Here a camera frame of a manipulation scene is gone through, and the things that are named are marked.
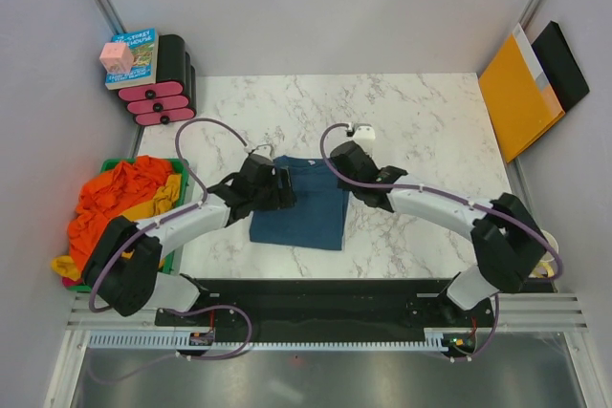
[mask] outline orange binder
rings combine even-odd
[[[506,162],[565,114],[520,25],[478,82]]]

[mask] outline gray floor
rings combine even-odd
[[[164,354],[88,351],[100,377]],[[411,353],[251,352],[221,362],[171,359],[115,386],[81,382],[76,407],[583,407],[560,338],[499,334],[472,363]]]

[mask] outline dark blue fabric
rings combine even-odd
[[[348,192],[323,160],[279,157],[288,167],[295,193],[290,209],[253,212],[249,235],[254,243],[342,250]]]

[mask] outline white marble tabletop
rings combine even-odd
[[[328,125],[368,122],[377,133],[379,167],[392,164],[472,196],[496,198],[510,190],[474,74],[204,77],[197,91],[199,116],[221,119],[252,145],[273,144],[277,156],[319,158]],[[139,154],[176,158],[179,126],[145,128]],[[345,141],[341,135],[330,135],[328,151]],[[241,144],[212,124],[190,126],[181,144],[207,184],[245,158]],[[251,243],[250,223],[186,244],[180,271],[209,278],[450,277],[475,261],[471,243],[456,234],[353,197],[342,251]]]

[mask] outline pink box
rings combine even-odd
[[[99,60],[109,74],[127,74],[134,64],[134,55],[125,42],[104,45]]]

